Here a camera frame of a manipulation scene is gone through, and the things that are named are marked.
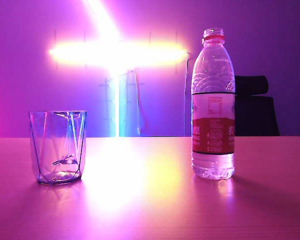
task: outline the empty glass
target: empty glass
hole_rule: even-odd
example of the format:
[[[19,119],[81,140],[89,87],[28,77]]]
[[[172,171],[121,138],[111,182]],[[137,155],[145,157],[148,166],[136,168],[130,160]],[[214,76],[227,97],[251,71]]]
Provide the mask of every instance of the empty glass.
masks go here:
[[[29,112],[32,169],[38,183],[62,184],[81,178],[86,116],[82,110]]]

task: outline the wooden table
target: wooden table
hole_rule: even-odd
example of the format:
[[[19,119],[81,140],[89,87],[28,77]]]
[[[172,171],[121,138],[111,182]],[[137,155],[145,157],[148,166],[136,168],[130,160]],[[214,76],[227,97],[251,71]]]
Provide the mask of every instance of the wooden table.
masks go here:
[[[190,137],[88,138],[82,180],[38,184],[0,138],[0,240],[300,240],[300,137],[236,137],[236,172],[191,170]]]

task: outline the neon light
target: neon light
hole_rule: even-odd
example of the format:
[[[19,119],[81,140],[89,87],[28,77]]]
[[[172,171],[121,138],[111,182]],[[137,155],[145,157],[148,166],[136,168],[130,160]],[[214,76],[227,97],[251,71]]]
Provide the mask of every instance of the neon light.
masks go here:
[[[107,68],[114,79],[115,136],[120,134],[119,74],[137,67],[163,66],[180,62],[187,51],[167,42],[122,42],[116,25],[99,0],[84,2],[96,24],[100,37],[94,42],[65,42],[49,51],[53,59],[66,65],[89,65]]]

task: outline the chair backrest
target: chair backrest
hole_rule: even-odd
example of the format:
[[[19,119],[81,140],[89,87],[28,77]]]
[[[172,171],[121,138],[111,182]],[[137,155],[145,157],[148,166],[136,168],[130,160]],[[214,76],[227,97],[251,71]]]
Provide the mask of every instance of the chair backrest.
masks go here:
[[[235,76],[235,135],[279,136],[279,128],[270,96],[255,96],[268,91],[265,76]]]

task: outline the red label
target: red label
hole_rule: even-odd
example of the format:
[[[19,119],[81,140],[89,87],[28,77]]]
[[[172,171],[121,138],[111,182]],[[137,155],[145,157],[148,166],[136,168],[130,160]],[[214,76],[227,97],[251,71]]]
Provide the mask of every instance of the red label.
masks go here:
[[[199,118],[193,120],[192,150],[200,153],[233,153],[235,120],[229,118]]]
[[[206,154],[233,153],[235,95],[205,93],[192,96],[192,150]]]

